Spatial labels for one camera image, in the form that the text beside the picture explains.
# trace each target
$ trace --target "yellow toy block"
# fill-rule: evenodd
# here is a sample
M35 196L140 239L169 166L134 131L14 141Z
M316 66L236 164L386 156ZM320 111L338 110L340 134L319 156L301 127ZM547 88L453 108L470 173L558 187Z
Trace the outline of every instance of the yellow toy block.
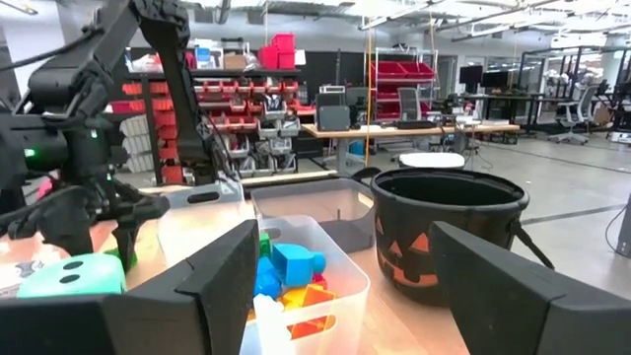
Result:
M317 290L324 290L322 285L309 284L306 287L299 287L285 292L282 297L282 303L285 305L285 311L294 310L303 306L308 287Z

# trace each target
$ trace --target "red box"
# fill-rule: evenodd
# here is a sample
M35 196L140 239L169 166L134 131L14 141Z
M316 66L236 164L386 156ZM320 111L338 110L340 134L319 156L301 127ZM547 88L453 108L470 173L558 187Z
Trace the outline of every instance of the red box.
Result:
M265 45L258 50L258 60L263 69L278 69L278 48Z
M278 54L278 69L296 69L294 52Z
M296 40L293 34L276 34L272 38L272 46L278 48L281 54L294 53L296 51Z

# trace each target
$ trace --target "concrete floor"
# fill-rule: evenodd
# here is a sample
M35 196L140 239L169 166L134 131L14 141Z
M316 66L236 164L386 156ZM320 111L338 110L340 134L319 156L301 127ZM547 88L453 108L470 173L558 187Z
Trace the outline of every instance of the concrete floor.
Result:
M370 157L370 165L393 169L391 155ZM631 148L597 135L586 146L523 138L514 146L483 143L466 168L507 178L530 194L522 220L559 272L631 299L631 260L616 255L604 236L631 193ZM299 163L301 172L319 169L309 160ZM151 174L121 177L138 186L151 184ZM621 220L609 230L614 246ZM536 260L517 240L513 251Z

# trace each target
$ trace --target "green toy block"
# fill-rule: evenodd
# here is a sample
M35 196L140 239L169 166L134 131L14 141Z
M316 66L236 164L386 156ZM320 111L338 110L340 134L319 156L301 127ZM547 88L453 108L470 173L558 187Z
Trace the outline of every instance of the green toy block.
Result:
M269 241L269 235L265 232L258 233L258 257L271 257L272 245Z
M106 251L104 251L104 253L106 253L108 255L114 255L114 256L118 257L118 259L120 259L120 254L118 253L118 249L117 248L106 250ZM131 270L132 268L134 268L134 266L136 266L137 263L138 263L138 256L136 255L136 251L135 251L131 255L131 265L129 265L129 269Z

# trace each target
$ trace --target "cardboard box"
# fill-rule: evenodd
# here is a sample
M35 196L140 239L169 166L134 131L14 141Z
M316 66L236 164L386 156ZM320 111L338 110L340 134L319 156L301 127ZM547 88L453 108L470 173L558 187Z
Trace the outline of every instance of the cardboard box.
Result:
M227 70L244 70L247 66L245 56L241 54L224 55L224 69Z

